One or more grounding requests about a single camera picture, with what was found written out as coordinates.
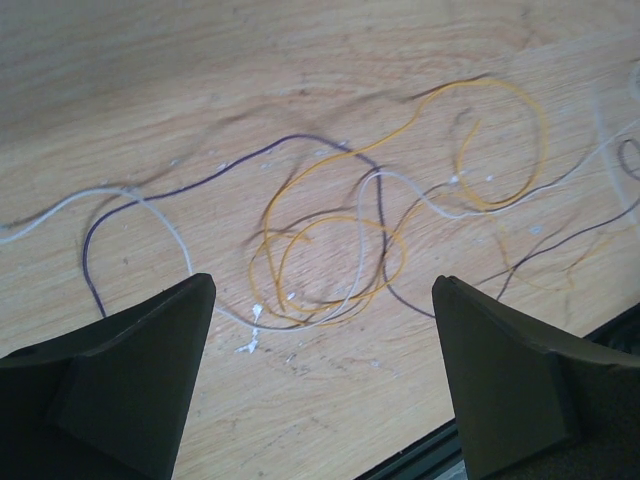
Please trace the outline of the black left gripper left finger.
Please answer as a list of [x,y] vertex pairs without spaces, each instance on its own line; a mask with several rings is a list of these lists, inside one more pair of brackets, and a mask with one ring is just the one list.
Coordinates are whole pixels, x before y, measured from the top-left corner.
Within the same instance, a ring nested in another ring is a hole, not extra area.
[[169,479],[216,298],[199,273],[1,360],[5,479]]

